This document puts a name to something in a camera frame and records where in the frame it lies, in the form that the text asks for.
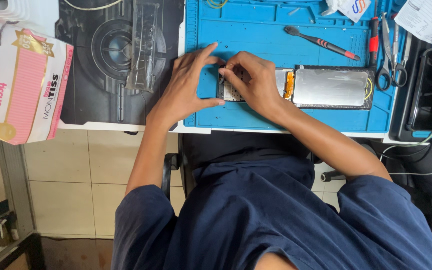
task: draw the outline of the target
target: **tissue package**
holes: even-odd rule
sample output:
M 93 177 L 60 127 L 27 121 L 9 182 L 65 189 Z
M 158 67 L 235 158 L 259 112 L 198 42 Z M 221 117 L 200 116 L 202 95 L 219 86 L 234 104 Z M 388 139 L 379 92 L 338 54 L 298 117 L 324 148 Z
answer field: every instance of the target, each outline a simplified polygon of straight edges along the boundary
M 58 126 L 73 46 L 10 24 L 0 28 L 0 139 L 52 139 Z

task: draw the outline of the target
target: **screwdriver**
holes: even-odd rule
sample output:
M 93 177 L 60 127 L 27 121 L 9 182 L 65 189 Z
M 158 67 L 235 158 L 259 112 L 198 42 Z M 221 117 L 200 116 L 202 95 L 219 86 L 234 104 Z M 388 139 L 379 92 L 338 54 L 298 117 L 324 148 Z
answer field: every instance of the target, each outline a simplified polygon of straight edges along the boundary
M 371 28 L 371 38 L 369 39 L 369 67 L 376 67 L 378 64 L 376 58 L 378 57 L 378 0 L 374 1 L 374 17 L 369 21 L 369 27 Z

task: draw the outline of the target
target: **logo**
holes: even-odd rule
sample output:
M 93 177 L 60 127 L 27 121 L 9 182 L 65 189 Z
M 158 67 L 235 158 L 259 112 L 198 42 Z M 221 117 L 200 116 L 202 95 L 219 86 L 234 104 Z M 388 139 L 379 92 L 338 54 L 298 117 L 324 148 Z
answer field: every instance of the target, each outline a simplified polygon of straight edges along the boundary
M 355 0 L 353 4 L 353 12 L 355 14 L 361 13 L 363 12 L 365 7 L 366 7 L 366 3 L 364 2 L 364 0 Z

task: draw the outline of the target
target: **yellow wire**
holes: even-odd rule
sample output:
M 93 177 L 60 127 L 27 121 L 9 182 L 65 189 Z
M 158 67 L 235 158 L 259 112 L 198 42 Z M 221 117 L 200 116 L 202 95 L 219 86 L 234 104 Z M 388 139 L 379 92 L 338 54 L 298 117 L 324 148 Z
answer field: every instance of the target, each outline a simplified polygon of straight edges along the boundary
M 224 0 L 224 2 L 222 2 L 221 4 L 215 3 L 213 0 L 206 0 L 206 2 L 208 3 L 208 5 L 210 7 L 212 7 L 213 9 L 220 9 L 222 8 L 224 5 L 226 5 L 226 3 L 228 2 L 228 0 Z

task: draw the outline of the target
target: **white card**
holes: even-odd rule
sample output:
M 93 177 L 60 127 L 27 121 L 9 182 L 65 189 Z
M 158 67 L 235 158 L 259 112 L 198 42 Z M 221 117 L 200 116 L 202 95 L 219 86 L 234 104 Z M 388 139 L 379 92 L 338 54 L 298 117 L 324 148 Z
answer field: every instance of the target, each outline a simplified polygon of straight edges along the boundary
M 357 23 L 371 4 L 371 0 L 348 0 L 338 10 Z

